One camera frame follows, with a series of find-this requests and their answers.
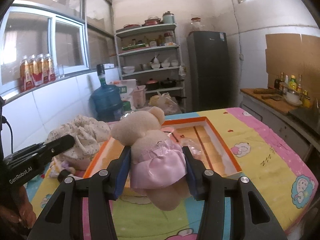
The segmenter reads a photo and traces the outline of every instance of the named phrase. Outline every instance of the blue water bottle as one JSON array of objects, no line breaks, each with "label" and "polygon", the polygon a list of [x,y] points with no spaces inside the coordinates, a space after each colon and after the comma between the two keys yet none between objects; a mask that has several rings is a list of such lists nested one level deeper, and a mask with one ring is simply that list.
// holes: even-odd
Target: blue water bottle
[{"label": "blue water bottle", "polygon": [[123,104],[120,97],[120,89],[115,85],[107,85],[103,64],[97,65],[97,73],[101,87],[95,90],[91,98],[97,111],[98,121],[119,121],[124,115]]}]

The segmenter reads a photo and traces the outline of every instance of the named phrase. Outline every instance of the teddy bear head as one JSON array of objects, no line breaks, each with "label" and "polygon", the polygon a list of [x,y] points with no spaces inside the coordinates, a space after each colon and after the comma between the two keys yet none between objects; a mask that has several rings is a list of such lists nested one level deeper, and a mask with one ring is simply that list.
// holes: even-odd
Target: teddy bear head
[{"label": "teddy bear head", "polygon": [[111,136],[124,146],[132,146],[136,140],[146,135],[149,130],[160,130],[164,123],[164,111],[152,107],[149,111],[137,111],[116,123]]}]

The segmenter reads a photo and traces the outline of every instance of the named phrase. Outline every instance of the open cardboard box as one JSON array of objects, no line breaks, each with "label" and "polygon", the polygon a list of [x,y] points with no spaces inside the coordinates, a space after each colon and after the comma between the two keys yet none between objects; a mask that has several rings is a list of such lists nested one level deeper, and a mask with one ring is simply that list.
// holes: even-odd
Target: open cardboard box
[{"label": "open cardboard box", "polygon": [[266,66],[268,86],[273,87],[277,75],[302,74],[302,87],[308,90],[311,103],[320,99],[320,37],[297,34],[267,34]]},{"label": "open cardboard box", "polygon": [[[198,143],[203,154],[201,160],[206,168],[231,179],[238,179],[243,175],[234,155],[207,117],[168,120],[162,127],[174,127],[180,135]],[[106,169],[113,159],[119,157],[123,148],[124,146],[119,141],[110,138],[91,161],[84,178]],[[129,177],[123,195],[139,195],[130,190]]]}]

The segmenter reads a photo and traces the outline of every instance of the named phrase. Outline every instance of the cabinet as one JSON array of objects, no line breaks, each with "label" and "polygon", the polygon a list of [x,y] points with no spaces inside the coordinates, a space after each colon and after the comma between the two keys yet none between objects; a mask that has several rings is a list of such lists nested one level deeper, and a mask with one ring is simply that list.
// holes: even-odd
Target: cabinet
[{"label": "cabinet", "polygon": [[295,128],[273,114],[263,103],[248,95],[244,95],[240,107],[271,128],[302,160],[305,160],[310,143]]}]

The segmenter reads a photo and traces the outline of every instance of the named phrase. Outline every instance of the pink dress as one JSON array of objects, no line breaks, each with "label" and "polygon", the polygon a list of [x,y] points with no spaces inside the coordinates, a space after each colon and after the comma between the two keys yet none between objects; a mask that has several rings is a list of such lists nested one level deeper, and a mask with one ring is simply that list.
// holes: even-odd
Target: pink dress
[{"label": "pink dress", "polygon": [[143,150],[138,163],[131,163],[130,187],[145,195],[144,189],[168,187],[186,174],[182,148],[168,139]]}]

